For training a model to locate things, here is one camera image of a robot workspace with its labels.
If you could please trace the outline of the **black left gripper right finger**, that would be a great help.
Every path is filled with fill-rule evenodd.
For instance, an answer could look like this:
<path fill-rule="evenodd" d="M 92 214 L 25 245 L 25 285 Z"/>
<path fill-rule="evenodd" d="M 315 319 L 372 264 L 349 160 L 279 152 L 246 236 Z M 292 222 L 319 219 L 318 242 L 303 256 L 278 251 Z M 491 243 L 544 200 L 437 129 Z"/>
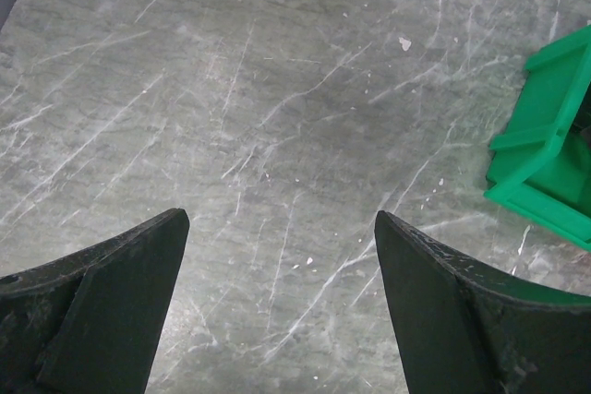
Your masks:
<path fill-rule="evenodd" d="M 389 212 L 375 221 L 412 393 L 586 393 L 590 300 L 495 269 Z"/>

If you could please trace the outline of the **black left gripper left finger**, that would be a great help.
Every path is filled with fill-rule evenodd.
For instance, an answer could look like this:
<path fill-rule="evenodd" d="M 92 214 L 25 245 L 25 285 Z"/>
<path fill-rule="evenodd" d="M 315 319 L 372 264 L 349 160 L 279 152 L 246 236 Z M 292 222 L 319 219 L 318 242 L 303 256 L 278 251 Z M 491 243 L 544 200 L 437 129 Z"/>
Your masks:
<path fill-rule="evenodd" d="M 144 392 L 188 231 L 187 213 L 168 209 L 2 278 L 2 392 Z"/>

